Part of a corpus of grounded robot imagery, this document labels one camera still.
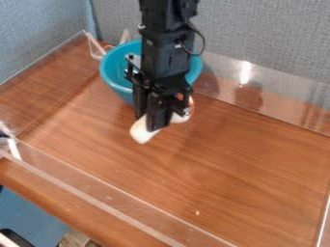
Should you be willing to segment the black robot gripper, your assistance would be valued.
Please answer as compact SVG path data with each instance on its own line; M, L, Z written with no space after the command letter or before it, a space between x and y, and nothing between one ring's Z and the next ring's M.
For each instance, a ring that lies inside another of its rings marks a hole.
M168 126L171 111L179 117L192 115L191 86L187 73L200 33L191 19L200 0L139 0L140 55L127 56L127 79L132 84L135 117L145 117L147 130Z

